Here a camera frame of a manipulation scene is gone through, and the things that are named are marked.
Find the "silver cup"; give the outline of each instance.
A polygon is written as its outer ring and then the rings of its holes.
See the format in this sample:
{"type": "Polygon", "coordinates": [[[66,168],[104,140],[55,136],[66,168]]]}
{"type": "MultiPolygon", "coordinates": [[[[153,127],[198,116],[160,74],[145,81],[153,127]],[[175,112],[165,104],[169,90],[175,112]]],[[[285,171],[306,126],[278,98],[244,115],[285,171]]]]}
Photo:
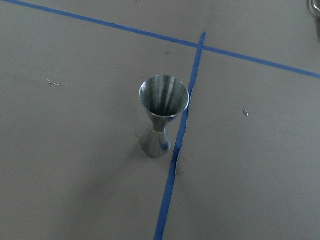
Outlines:
{"type": "Polygon", "coordinates": [[[162,157],[171,148],[166,126],[188,107],[188,89],[173,76],[156,75],[141,85],[139,96],[152,122],[140,145],[148,156],[162,157]]]}

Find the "metal object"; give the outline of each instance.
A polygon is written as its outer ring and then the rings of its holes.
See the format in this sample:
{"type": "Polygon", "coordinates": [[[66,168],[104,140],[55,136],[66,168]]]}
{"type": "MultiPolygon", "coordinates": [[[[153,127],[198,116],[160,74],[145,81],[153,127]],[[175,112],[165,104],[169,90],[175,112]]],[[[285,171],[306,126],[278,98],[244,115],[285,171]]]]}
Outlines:
{"type": "Polygon", "coordinates": [[[317,2],[317,0],[311,0],[311,5],[312,5],[312,8],[315,11],[317,19],[320,20],[320,8],[316,4],[316,2],[317,2]]]}
{"type": "Polygon", "coordinates": [[[141,147],[152,158],[162,157],[171,148],[166,126],[188,107],[188,89],[173,76],[156,75],[141,85],[139,97],[152,122],[140,137],[141,147]]]}

